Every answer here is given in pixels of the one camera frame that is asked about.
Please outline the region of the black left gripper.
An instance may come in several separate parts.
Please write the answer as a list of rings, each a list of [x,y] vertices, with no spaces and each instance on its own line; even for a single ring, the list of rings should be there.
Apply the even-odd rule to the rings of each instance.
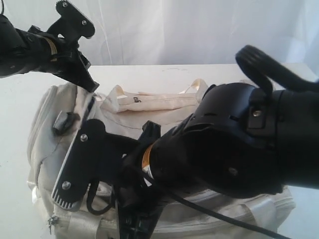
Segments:
[[[75,85],[89,93],[100,85],[93,80],[89,61],[77,50],[70,49],[64,40],[14,28],[0,26],[0,77],[5,78],[31,71],[64,76],[75,69]]]

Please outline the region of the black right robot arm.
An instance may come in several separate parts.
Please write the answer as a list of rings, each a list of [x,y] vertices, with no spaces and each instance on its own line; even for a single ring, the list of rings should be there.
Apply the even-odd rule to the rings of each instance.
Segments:
[[[235,56],[253,84],[212,85],[196,111],[164,135],[149,122],[114,186],[121,239],[148,239],[177,201],[229,224],[280,235],[187,200],[210,189],[233,198],[319,186],[319,84],[258,48]]]

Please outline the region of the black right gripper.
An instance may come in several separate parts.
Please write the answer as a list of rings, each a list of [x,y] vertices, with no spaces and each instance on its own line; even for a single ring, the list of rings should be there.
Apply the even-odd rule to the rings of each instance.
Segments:
[[[161,126],[148,121],[137,139],[126,137],[126,150],[117,179],[118,234],[121,239],[149,239],[167,202],[163,193],[147,185],[141,173],[145,150],[161,137]]]

